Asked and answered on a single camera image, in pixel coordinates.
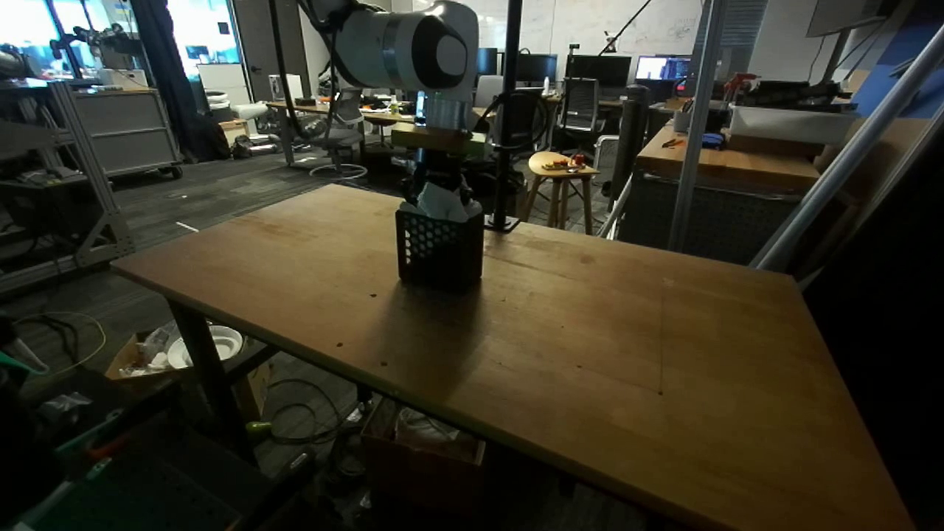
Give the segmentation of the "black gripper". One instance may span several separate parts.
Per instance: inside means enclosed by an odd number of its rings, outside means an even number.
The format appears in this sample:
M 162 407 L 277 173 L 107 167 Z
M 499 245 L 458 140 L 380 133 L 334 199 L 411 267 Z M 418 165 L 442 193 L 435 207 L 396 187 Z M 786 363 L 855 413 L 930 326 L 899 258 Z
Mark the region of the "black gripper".
M 412 176 L 407 180 L 407 199 L 415 204 L 424 184 L 439 184 L 469 199 L 469 181 L 464 176 L 464 162 L 445 149 L 418 149 Z

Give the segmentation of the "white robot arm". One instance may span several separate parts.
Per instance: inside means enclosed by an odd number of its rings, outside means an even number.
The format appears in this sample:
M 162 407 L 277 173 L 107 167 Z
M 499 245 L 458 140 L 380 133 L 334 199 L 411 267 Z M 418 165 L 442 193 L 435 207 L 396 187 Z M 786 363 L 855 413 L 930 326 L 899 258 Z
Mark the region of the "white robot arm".
M 356 87 L 424 96 L 427 130 L 471 130 L 477 86 L 477 15 L 458 0 L 424 12 L 387 12 L 367 0 L 296 0 L 327 43 L 334 68 Z

